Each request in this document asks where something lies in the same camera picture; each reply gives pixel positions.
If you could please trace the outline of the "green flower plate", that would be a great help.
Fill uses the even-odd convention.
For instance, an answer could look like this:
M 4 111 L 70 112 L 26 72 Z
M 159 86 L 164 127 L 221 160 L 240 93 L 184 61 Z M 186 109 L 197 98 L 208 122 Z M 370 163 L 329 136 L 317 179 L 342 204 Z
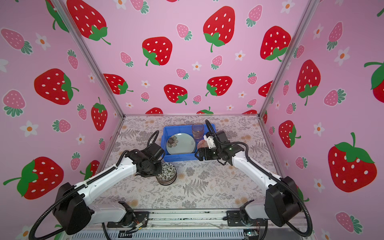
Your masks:
M 167 140 L 166 147 L 169 155 L 191 154 L 195 151 L 196 142 L 192 136 L 178 133 Z

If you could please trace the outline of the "orange patterned top bowl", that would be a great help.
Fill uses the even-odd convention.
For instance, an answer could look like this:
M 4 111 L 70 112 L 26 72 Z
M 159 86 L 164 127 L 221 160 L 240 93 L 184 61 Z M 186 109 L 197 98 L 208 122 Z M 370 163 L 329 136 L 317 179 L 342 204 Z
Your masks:
M 208 148 L 208 147 L 209 147 L 209 145 L 208 145 L 208 143 L 207 143 L 206 140 L 201 140 L 201 141 L 199 141 L 198 144 L 197 144 L 197 149 L 200 149 L 200 148 Z

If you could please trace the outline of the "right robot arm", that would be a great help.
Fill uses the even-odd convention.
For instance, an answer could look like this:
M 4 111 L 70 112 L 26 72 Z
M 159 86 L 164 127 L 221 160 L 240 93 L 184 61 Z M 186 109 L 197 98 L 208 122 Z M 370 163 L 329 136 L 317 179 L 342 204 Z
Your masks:
M 261 190 L 265 191 L 263 204 L 251 200 L 240 207 L 239 218 L 244 225 L 251 225 L 257 219 L 267 219 L 276 226 L 282 227 L 302 211 L 299 199 L 278 184 L 279 182 L 285 184 L 297 193 L 294 181 L 289 177 L 283 179 L 259 166 L 240 145 L 199 148 L 195 157 L 199 161 L 217 160 L 222 165 L 229 163 L 245 173 Z

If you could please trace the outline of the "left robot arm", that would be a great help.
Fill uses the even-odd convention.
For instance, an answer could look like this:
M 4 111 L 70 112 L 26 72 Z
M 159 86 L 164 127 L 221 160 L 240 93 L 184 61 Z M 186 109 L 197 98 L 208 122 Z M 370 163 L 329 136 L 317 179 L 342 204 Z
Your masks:
M 116 164 L 75 185 L 59 188 L 53 214 L 67 235 L 103 223 L 118 223 L 130 227 L 137 222 L 134 210 L 124 201 L 112 205 L 94 205 L 94 201 L 112 186 L 129 176 L 155 177 L 162 173 L 162 148 L 124 151 Z

